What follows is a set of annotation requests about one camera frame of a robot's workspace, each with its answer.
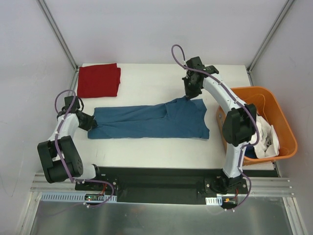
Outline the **teal blue t shirt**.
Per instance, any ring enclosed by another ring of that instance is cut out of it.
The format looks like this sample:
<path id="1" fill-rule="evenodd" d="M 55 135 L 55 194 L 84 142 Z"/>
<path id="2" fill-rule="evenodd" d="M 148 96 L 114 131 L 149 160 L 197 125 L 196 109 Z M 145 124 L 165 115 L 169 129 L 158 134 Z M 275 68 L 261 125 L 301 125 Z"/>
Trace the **teal blue t shirt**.
<path id="1" fill-rule="evenodd" d="M 209 139 L 204 117 L 207 109 L 201 99 L 186 97 L 157 105 L 97 107 L 94 117 L 97 127 L 88 138 L 181 138 Z"/>

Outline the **white t shirt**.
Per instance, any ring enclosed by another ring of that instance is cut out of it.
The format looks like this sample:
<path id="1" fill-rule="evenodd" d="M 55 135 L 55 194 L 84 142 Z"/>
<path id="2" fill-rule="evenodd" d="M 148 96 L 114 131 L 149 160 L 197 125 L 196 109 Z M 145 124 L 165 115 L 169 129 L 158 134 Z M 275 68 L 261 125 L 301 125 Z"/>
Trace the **white t shirt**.
<path id="1" fill-rule="evenodd" d="M 257 159 L 276 157 L 279 155 L 279 139 L 273 125 L 270 125 L 261 115 L 257 115 L 256 124 L 259 131 L 259 141 L 254 146 Z"/>

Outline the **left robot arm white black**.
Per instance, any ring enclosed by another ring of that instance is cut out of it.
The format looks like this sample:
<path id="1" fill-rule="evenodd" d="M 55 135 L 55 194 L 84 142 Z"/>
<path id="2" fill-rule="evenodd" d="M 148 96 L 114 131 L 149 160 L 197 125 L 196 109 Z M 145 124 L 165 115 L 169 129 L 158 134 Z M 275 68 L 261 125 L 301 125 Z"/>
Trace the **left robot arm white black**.
<path id="1" fill-rule="evenodd" d="M 46 180 L 49 183 L 63 182 L 66 179 L 87 180 L 92 190 L 103 186 L 99 168 L 95 164 L 83 163 L 74 144 L 73 137 L 78 128 L 90 131 L 97 127 L 94 116 L 83 113 L 81 99 L 65 97 L 65 105 L 58 112 L 57 127 L 51 137 L 37 146 Z"/>

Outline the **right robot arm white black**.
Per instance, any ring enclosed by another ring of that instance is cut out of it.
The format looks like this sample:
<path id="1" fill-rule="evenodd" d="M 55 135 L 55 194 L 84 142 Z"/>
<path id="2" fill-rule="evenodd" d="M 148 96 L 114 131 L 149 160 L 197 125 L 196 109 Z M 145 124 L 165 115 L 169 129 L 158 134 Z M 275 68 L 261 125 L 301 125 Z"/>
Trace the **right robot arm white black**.
<path id="1" fill-rule="evenodd" d="M 233 192 L 241 182 L 244 152 L 254 134 L 257 133 L 257 109 L 246 104 L 216 76 L 214 66 L 205 66 L 200 57 L 185 62 L 186 76 L 183 78 L 188 99 L 195 98 L 202 90 L 208 91 L 222 108 L 225 119 L 222 123 L 222 136 L 226 141 L 226 160 L 220 177 L 210 183 L 215 193 Z"/>

